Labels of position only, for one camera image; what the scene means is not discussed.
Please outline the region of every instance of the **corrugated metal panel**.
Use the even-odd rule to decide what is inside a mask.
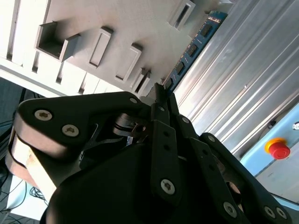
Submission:
[[[239,0],[233,6],[175,91],[180,112],[198,134],[211,132],[240,155],[294,105],[298,10],[298,0]]]

